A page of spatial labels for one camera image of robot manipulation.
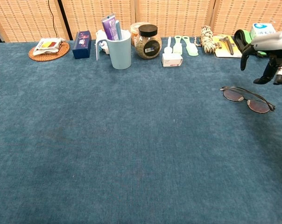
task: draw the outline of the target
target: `coiled rope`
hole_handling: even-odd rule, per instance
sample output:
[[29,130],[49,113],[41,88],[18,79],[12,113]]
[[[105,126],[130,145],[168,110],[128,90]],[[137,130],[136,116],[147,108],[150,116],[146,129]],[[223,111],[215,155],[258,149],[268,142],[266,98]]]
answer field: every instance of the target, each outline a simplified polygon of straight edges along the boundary
[[205,53],[215,52],[217,46],[212,40],[213,33],[210,26],[203,26],[200,34],[200,44],[196,43],[197,38],[195,37],[194,43],[196,46],[201,46],[204,49]]

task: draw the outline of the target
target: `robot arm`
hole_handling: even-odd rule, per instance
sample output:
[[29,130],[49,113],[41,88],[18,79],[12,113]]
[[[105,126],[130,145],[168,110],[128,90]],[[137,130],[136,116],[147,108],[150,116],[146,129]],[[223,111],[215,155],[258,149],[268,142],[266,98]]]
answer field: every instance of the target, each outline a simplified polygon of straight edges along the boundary
[[276,75],[274,84],[282,84],[282,32],[255,37],[243,50],[240,62],[242,71],[246,68],[249,55],[256,51],[266,52],[269,62],[263,76],[254,80],[254,83],[268,83]]

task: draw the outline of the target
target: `round rattan mat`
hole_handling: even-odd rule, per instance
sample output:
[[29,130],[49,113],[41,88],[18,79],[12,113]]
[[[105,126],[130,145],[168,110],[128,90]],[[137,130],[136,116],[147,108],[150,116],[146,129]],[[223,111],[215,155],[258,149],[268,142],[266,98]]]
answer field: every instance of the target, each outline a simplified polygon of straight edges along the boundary
[[33,51],[34,51],[35,47],[33,47],[28,55],[29,57],[34,60],[34,61],[38,61],[38,62],[47,62],[47,61],[52,61],[55,60],[57,58],[62,57],[63,55],[65,55],[69,50],[70,50],[70,45],[66,42],[62,42],[60,45],[60,49],[57,53],[54,54],[41,54],[41,55],[33,55]]

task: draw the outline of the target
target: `cup handle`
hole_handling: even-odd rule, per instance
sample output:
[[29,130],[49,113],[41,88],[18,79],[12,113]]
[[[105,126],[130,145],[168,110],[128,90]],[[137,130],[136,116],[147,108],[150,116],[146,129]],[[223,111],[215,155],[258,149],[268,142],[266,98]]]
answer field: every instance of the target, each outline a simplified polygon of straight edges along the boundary
[[107,41],[107,39],[98,40],[95,44],[96,60],[99,59],[99,43],[102,42],[102,41]]

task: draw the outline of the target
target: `small white box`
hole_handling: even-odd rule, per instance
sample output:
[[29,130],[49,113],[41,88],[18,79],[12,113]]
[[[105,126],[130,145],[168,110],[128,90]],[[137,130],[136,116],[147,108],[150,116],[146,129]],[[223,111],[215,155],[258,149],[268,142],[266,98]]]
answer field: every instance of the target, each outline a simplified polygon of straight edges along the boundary
[[271,23],[254,23],[250,35],[253,40],[256,36],[264,36],[273,33],[276,33],[276,30]]
[[165,54],[162,55],[163,67],[175,67],[180,66],[183,62],[183,57],[177,53]]

